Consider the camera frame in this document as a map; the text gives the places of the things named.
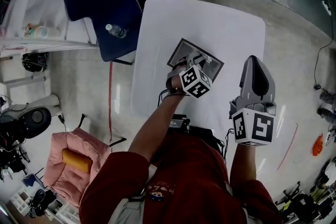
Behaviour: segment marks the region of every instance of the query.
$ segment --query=black cable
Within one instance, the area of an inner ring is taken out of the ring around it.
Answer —
[[[61,120],[60,120],[60,122],[63,123],[64,128],[65,128],[65,131],[67,131],[67,127],[65,126],[65,122],[62,122]]]
[[[225,150],[224,150],[224,162],[225,162],[225,165],[226,165],[226,153],[227,153],[227,148],[228,148],[228,145],[229,145],[229,134],[234,134],[234,130],[233,128],[227,130],[227,133],[226,133],[226,136],[225,136]]]
[[[29,103],[26,103],[26,106],[25,106],[23,109],[20,109],[20,110],[6,109],[6,110],[1,114],[0,119],[1,119],[1,117],[2,117],[6,112],[8,112],[8,111],[20,112],[20,111],[25,110],[28,106],[29,106]]]
[[[318,53],[317,53],[317,59],[316,59],[315,68],[314,68],[314,81],[315,81],[314,89],[315,89],[315,90],[322,89],[322,90],[327,91],[327,92],[329,92],[329,93],[335,94],[335,93],[333,93],[333,92],[330,92],[330,91],[328,91],[328,90],[322,88],[321,85],[317,84],[317,81],[316,81],[316,67],[317,67],[317,63],[318,63],[318,61],[319,61],[320,52],[321,52],[322,49],[324,49],[324,48],[328,47],[329,45],[331,45],[332,42],[334,41],[334,25],[333,25],[333,17],[332,17],[331,5],[330,5],[330,2],[329,2],[329,1],[328,1],[328,5],[329,5],[329,7],[330,7],[330,14],[331,14],[331,15],[330,15],[330,21],[331,21],[331,41],[330,41],[327,45],[325,45],[325,46],[323,46],[322,48],[320,48],[319,51],[318,51]]]
[[[216,142],[217,142],[218,145],[221,146],[220,152],[221,152],[222,156],[224,156],[224,152],[223,152],[223,150],[224,150],[224,146],[225,146],[224,141],[223,141],[223,140],[220,140],[220,139],[218,139],[218,138],[216,138]]]
[[[65,126],[65,119],[63,118],[62,115],[57,115],[59,121],[64,125],[65,131],[67,131],[67,127]]]
[[[157,101],[157,107],[159,107],[159,105],[160,105],[160,99],[162,98],[162,95],[165,93],[165,92],[169,92],[170,90],[169,89],[165,89],[165,90],[163,90],[162,92],[160,92],[160,94],[159,94],[159,99],[158,99],[158,101]]]

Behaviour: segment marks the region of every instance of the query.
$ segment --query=chair leg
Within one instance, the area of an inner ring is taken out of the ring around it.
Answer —
[[[133,65],[132,62],[127,62],[127,61],[118,60],[118,59],[115,59],[115,60],[113,60],[112,62],[122,63],[123,65],[127,65],[127,66],[131,66],[131,65]]]
[[[118,141],[116,141],[116,142],[113,142],[111,145],[109,145],[109,147],[112,147],[112,146],[114,146],[114,145],[117,145],[117,144],[119,144],[119,143],[121,143],[121,142],[124,142],[124,141],[126,141],[127,139],[125,138],[125,137],[122,137],[120,140],[118,140]]]
[[[78,128],[80,128],[82,126],[83,120],[86,116],[84,114],[82,114],[82,117],[80,118],[80,123],[78,125]]]

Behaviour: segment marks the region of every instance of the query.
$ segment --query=cable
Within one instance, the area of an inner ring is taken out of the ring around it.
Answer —
[[[62,115],[57,115],[59,121],[64,125],[65,131],[67,131],[67,127],[65,126],[65,119]]]
[[[223,155],[225,165],[226,165],[226,153],[227,153],[227,148],[228,148],[228,145],[229,145],[229,134],[234,134],[234,133],[235,132],[234,132],[233,128],[231,128],[231,129],[229,129],[227,131],[227,134],[225,136],[225,142],[226,142],[226,144],[225,144],[225,150],[224,150],[224,155]]]
[[[326,48],[326,47],[328,47],[329,45],[331,45],[332,42],[334,41],[334,25],[333,25],[333,17],[332,17],[332,11],[331,11],[331,6],[330,6],[330,2],[329,2],[329,0],[328,0],[328,5],[329,5],[329,7],[330,7],[330,14],[331,14],[331,15],[330,15],[330,21],[331,21],[331,41],[330,41],[327,45],[325,45],[325,46],[323,46],[322,48],[319,49],[319,51],[318,51],[318,53],[317,53],[317,59],[316,59],[316,63],[315,63],[315,68],[314,68],[314,81],[315,81],[314,89],[315,89],[315,90],[320,90],[320,89],[322,89],[322,90],[324,90],[324,91],[327,91],[327,90],[324,89],[324,88],[322,88],[321,85],[317,84],[317,81],[316,81],[316,67],[317,67],[317,64],[318,64],[318,61],[319,61],[319,56],[320,56],[320,52],[321,52],[321,50],[324,49],[324,48]]]
[[[165,93],[165,92],[169,92],[170,90],[169,89],[165,89],[165,90],[163,90],[162,92],[160,92],[160,94],[159,94],[159,99],[158,99],[158,101],[157,101],[157,107],[159,107],[159,105],[160,105],[160,99],[161,99],[161,101],[162,101],[162,95]]]
[[[216,142],[217,142],[218,145],[221,146],[220,152],[221,152],[222,156],[224,156],[224,152],[223,152],[224,147],[225,147],[225,143],[224,143],[224,141],[223,141],[223,140],[220,140],[220,139],[218,139],[218,138],[216,138]]]
[[[14,109],[6,109],[1,115],[0,115],[0,119],[3,117],[3,115],[5,115],[6,112],[8,111],[14,111],[14,112],[20,112],[25,110],[27,107],[29,106],[29,103],[26,103],[26,106],[23,109],[20,110],[14,110]]]
[[[169,96],[173,96],[173,95],[179,95],[179,96],[190,96],[190,95],[188,95],[188,94],[183,94],[183,93],[172,93],[172,94],[168,94],[168,95],[166,95],[164,98],[162,98],[162,95],[163,94],[165,94],[166,92],[170,92],[171,91],[171,89],[165,89],[165,90],[163,90],[162,92],[160,92],[160,94],[159,94],[159,99],[158,99],[158,101],[157,101],[157,107],[159,107],[159,105],[160,105],[160,99],[161,99],[161,101],[163,101],[166,97],[169,97]]]

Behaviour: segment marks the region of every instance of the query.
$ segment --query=pink cushion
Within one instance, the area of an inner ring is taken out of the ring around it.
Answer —
[[[62,151],[65,148],[92,159],[90,174],[62,162]],[[79,207],[85,190],[103,166],[110,152],[108,145],[80,128],[72,132],[55,133],[51,138],[51,150],[44,174],[44,184],[74,206]]]

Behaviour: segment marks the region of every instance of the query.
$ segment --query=water bottle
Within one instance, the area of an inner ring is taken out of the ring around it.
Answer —
[[[119,38],[124,38],[127,34],[127,30],[122,29],[118,25],[110,25],[107,24],[105,29],[113,36],[119,37]]]
[[[33,38],[57,38],[60,36],[60,31],[57,28],[43,25],[27,24],[24,32],[25,37]]]

